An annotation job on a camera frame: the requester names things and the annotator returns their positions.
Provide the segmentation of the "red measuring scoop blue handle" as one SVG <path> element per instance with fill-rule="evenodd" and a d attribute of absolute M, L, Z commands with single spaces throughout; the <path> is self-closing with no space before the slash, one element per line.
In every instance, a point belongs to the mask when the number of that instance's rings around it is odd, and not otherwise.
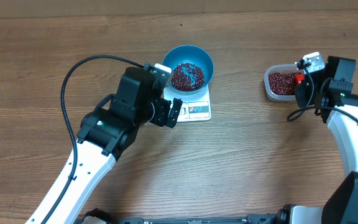
<path fill-rule="evenodd" d="M 305 80 L 305 75 L 303 73 L 294 74 L 294 84 L 300 85 Z"/>

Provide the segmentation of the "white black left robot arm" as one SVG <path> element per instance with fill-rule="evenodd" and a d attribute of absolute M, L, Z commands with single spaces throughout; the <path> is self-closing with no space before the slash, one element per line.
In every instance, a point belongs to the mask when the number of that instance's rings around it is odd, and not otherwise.
<path fill-rule="evenodd" d="M 76 149 L 28 223 L 74 223 L 142 125 L 176 125 L 182 101 L 162 98 L 171 79 L 171 68 L 158 63 L 126 68 L 117 93 L 106 96 L 82 119 Z"/>

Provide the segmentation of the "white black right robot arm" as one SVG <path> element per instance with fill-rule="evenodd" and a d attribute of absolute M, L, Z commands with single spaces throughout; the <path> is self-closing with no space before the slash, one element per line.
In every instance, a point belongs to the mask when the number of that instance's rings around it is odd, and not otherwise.
<path fill-rule="evenodd" d="M 298 110 L 287 121 L 313 110 L 334 136 L 345 179 L 323 207 L 292 205 L 282 223 L 358 223 L 358 95 L 352 93 L 354 59 L 319 53 L 304 55 L 296 62 L 305 78 L 295 86 Z"/>

